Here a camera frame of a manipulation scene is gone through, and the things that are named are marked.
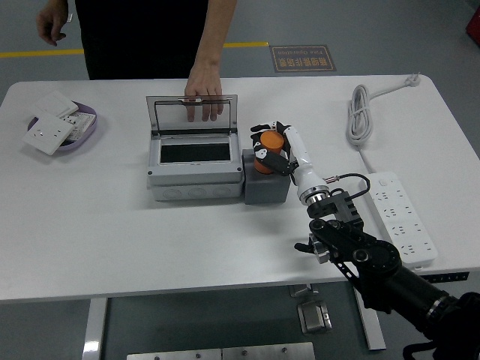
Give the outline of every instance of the purple tray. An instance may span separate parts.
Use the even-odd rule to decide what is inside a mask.
[[[95,131],[97,128],[97,113],[95,110],[93,110],[90,106],[83,105],[82,103],[77,103],[76,101],[73,102],[78,106],[78,111],[81,113],[87,113],[87,114],[92,114],[95,115],[95,120],[90,124],[86,132],[83,134],[82,137],[80,137],[77,141],[68,141],[65,140],[58,148],[57,152],[66,152],[68,150],[75,149],[79,147],[87,138],[92,135],[92,133]],[[33,125],[38,121],[38,118],[33,118],[33,120],[30,121],[30,124],[28,124],[28,130],[32,128]]]

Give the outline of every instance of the black pants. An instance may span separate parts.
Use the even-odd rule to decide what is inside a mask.
[[[75,3],[90,80],[188,78],[207,0]]]
[[[179,49],[162,43],[131,46],[84,34],[85,63],[90,80],[187,79],[197,47]]]

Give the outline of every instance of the power cord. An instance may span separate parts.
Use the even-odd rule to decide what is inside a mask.
[[[405,79],[403,84],[378,91],[373,95],[370,95],[368,88],[365,85],[359,85],[355,88],[355,90],[353,90],[352,101],[350,102],[348,112],[346,138],[350,144],[357,147],[361,159],[364,161],[369,173],[374,173],[374,170],[368,163],[368,160],[362,151],[362,146],[367,142],[368,138],[370,138],[374,129],[373,122],[371,120],[370,100],[390,92],[395,92],[407,86],[414,87],[418,86],[419,84],[420,73],[413,73]]]
[[[327,184],[331,184],[332,182],[338,182],[338,181],[340,181],[340,179],[349,178],[349,177],[352,177],[352,176],[356,176],[358,178],[364,179],[365,184],[367,185],[367,188],[365,190],[359,191],[358,193],[349,197],[350,200],[353,200],[357,197],[365,195],[370,190],[370,179],[368,177],[366,177],[362,174],[357,174],[356,172],[351,172],[351,173],[348,173],[348,174],[336,175],[336,176],[332,176],[330,178],[324,178],[323,180],[325,180],[325,182]],[[337,192],[343,193],[344,189],[342,189],[341,187],[339,187],[337,189],[334,189],[334,190],[330,191],[330,195],[333,195],[334,193],[337,193]]]

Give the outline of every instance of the gray floor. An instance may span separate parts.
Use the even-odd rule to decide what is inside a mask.
[[[49,49],[36,35],[41,2],[0,2],[0,53]],[[464,31],[478,6],[479,0],[240,0],[228,41],[326,44],[337,71],[302,74],[307,76],[421,71],[436,84],[478,155],[480,47]],[[78,23],[66,26],[67,38],[58,48],[80,48]],[[221,75],[295,74],[275,73],[269,49],[263,47],[226,49]],[[81,55],[0,58],[0,98],[19,81],[86,79]],[[455,296],[478,292],[480,274],[441,287]],[[388,350],[370,353],[350,287],[324,284],[321,298],[327,301],[334,331],[310,337],[300,333],[296,300],[286,287],[112,299],[104,358],[312,341],[318,359],[402,359],[405,345],[424,340],[398,315],[380,314]],[[88,311],[85,300],[0,305],[0,359],[81,359]]]

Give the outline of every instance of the hand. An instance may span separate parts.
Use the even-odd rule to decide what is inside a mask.
[[[57,46],[57,41],[67,35],[60,32],[68,18],[68,2],[65,0],[49,0],[37,15],[37,31],[46,43]]]
[[[222,95],[218,65],[195,61],[185,87],[185,96],[194,100],[197,95]],[[223,111],[223,105],[205,105],[202,107],[202,120],[206,122],[210,118],[214,122]],[[195,106],[187,106],[187,118],[189,122],[194,120]]]

